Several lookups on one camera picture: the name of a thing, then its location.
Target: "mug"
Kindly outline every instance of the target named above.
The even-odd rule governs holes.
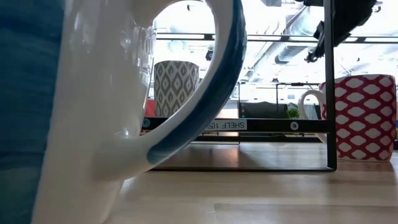
[[[191,62],[167,60],[155,64],[155,115],[172,116],[199,85],[199,66]]]
[[[123,180],[195,139],[226,103],[246,50],[241,0],[207,0],[216,49],[197,91],[139,136],[154,19],[176,0],[0,5],[0,223],[100,224]]]
[[[396,82],[391,75],[355,75],[335,79],[336,146],[339,159],[388,162],[392,156],[396,122]],[[326,119],[325,83],[305,92],[298,101],[314,95]],[[316,134],[327,143],[326,134]]]

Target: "shelf label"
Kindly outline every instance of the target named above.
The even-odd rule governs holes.
[[[246,119],[220,119],[212,121],[205,131],[239,131],[247,129],[248,121]]]

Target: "black metal pole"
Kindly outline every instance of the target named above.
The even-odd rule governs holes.
[[[238,118],[242,118],[242,111],[241,111],[241,82],[238,82]],[[241,133],[238,132],[239,142],[241,144]]]
[[[279,83],[276,83],[276,112],[279,112],[279,99],[278,99],[278,86]]]
[[[325,12],[325,75],[326,75],[326,114],[328,117],[328,167],[337,169],[336,115],[335,115],[335,66],[333,53],[334,0],[323,0]]]

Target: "blue rim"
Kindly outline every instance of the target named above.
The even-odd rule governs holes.
[[[246,30],[242,3],[234,0],[233,22],[224,57],[206,92],[193,111],[147,154],[155,165],[192,142],[217,116],[233,91],[246,53]]]

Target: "black metal frame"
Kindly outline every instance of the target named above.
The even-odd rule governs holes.
[[[333,53],[333,7],[334,0],[324,0],[325,11],[325,71],[326,71],[326,103],[327,103],[327,120],[291,120],[291,119],[247,119],[248,129],[245,131],[259,131],[269,133],[327,133],[327,166],[318,168],[231,168],[231,167],[160,167],[153,170],[162,171],[239,171],[239,172],[319,172],[319,171],[335,171],[337,169],[337,155],[336,155],[336,126],[335,126],[335,75],[334,75],[334,53]],[[213,40],[213,34],[204,34],[205,40]],[[288,42],[286,38],[281,36],[280,40]],[[154,129],[156,126],[163,123],[166,118],[147,118],[150,120],[150,125],[143,129]]]

